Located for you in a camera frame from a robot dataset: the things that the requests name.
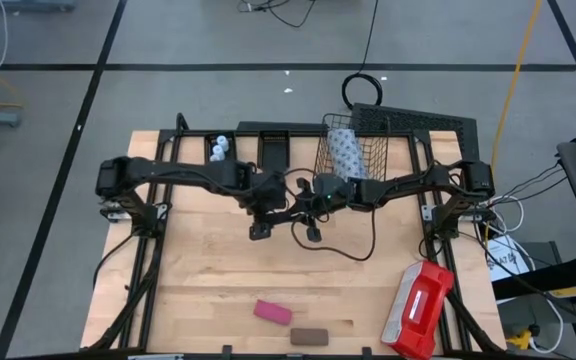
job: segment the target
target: wire basket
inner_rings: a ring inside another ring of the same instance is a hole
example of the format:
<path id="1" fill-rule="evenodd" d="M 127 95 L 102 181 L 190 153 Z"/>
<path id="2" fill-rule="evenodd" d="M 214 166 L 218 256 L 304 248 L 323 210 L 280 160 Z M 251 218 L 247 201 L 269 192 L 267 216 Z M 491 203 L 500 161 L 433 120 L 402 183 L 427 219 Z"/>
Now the wire basket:
<path id="1" fill-rule="evenodd" d="M 328 131 L 350 129 L 355 131 L 368 179 L 386 180 L 386 162 L 388 157 L 388 136 L 390 124 L 386 120 L 363 120 L 361 118 L 326 114 L 323 117 L 325 130 L 319 137 L 315 172 L 335 173 L 332 156 L 328 146 Z"/>

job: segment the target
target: pink block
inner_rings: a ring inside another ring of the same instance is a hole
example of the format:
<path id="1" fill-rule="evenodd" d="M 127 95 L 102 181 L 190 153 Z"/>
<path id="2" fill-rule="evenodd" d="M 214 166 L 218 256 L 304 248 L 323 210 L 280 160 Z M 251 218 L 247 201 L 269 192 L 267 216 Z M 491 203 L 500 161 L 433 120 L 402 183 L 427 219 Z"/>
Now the pink block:
<path id="1" fill-rule="evenodd" d="M 292 320 L 292 311 L 262 300 L 257 300 L 254 314 L 281 325 L 288 325 Z"/>

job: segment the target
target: concrete floor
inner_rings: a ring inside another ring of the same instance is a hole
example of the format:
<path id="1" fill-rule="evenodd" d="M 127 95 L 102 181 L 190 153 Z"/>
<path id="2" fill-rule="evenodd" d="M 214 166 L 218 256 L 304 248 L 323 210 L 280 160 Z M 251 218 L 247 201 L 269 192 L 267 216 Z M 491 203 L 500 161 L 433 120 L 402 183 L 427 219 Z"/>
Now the concrete floor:
<path id="1" fill-rule="evenodd" d="M 558 1 L 576 39 L 576 1 Z M 9 63 L 94 64 L 117 1 L 79 0 L 72 13 L 9 16 Z M 270 14 L 240 14 L 236 0 L 129 0 L 110 63 L 357 63 L 370 25 L 369 0 L 319 0 L 300 30 Z M 293 21 L 308 3 L 278 9 Z M 382 1 L 369 63 L 512 64 L 533 2 Z M 0 16 L 0 53 L 1 53 Z M 547 4 L 526 63 L 574 64 Z M 91 278 L 108 228 L 93 193 L 106 158 L 124 154 L 133 130 L 240 121 L 318 122 L 345 113 L 339 87 L 349 71 L 105 72 L 9 356 L 74 351 L 88 311 Z M 481 157 L 491 143 L 511 72 L 374 71 L 384 105 L 478 120 Z M 92 72 L 4 71 L 25 98 L 23 124 L 0 128 L 0 330 L 17 287 Z M 293 89 L 284 93 L 284 89 Z M 361 83 L 350 97 L 372 102 Z M 0 100 L 11 100 L 0 87 Z M 497 172 L 502 193 L 554 163 L 555 146 L 576 137 L 576 71 L 526 72 L 513 99 Z M 557 242 L 576 257 L 576 207 L 563 185 L 525 203 L 520 241 Z M 554 339 L 544 335 L 543 344 Z M 576 357 L 568 328 L 559 352 Z"/>

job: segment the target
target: brown block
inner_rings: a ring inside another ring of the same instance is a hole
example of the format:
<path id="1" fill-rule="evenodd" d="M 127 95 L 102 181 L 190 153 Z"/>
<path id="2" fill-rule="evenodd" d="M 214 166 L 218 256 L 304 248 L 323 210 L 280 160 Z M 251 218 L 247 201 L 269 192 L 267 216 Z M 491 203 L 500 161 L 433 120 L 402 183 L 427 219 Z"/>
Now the brown block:
<path id="1" fill-rule="evenodd" d="M 328 330 L 290 329 L 290 343 L 293 345 L 326 346 L 328 345 Z"/>

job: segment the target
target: wooden platform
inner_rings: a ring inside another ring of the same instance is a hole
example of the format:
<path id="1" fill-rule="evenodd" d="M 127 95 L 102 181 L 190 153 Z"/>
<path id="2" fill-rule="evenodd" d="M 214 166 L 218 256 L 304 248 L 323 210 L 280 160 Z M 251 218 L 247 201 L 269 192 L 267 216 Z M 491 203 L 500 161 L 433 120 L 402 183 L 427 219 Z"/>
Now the wooden platform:
<path id="1" fill-rule="evenodd" d="M 157 132 L 133 133 L 128 154 L 153 158 Z M 451 163 L 460 157 L 453 132 L 431 132 L 437 160 Z M 390 139 L 387 176 L 412 172 L 407 141 Z M 180 161 L 203 163 L 203 138 L 185 137 Z M 238 158 L 256 161 L 257 138 L 237 140 Z M 291 139 L 291 166 L 312 168 L 317 138 Z M 287 184 L 296 189 L 290 175 Z M 139 188 L 145 197 L 147 186 Z M 377 245 L 373 257 L 358 263 L 328 252 L 309 252 L 295 244 L 290 226 L 273 229 L 272 238 L 248 239 L 251 218 L 231 198 L 203 189 L 176 187 L 168 222 L 162 268 L 148 344 L 150 352 L 216 353 L 233 345 L 236 353 L 359 354 L 370 346 L 374 354 L 392 354 L 379 341 L 402 272 L 421 258 L 422 237 L 416 197 L 391 201 L 376 213 Z M 320 226 L 321 245 L 364 256 L 370 247 L 370 214 L 340 211 Z M 463 226 L 463 231 L 472 231 Z M 105 251 L 129 233 L 129 224 L 111 225 Z M 297 234 L 307 242 L 305 227 Z M 112 257 L 99 274 L 82 346 L 99 338 L 125 303 L 137 241 Z M 488 268 L 476 242 L 453 241 L 464 303 L 499 346 L 505 341 L 495 305 Z M 326 328 L 330 345 L 290 345 L 290 326 L 256 318 L 257 299 L 294 311 L 292 327 Z M 140 323 L 141 309 L 135 324 Z M 458 348 L 451 317 L 453 346 Z M 134 326 L 136 343 L 138 326 Z M 436 352 L 440 353 L 438 335 Z"/>

